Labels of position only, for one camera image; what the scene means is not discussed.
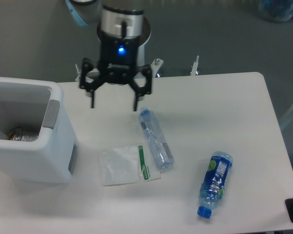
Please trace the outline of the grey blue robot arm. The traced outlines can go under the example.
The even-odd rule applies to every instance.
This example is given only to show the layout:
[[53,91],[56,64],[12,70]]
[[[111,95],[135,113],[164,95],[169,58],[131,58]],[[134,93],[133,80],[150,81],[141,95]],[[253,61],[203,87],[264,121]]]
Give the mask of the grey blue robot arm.
[[77,69],[79,88],[90,94],[105,83],[129,85],[135,93],[133,110],[144,95],[152,93],[153,71],[144,63],[142,47],[150,37],[142,0],[67,0],[68,10],[79,26],[97,23],[100,56],[97,62],[82,60]]

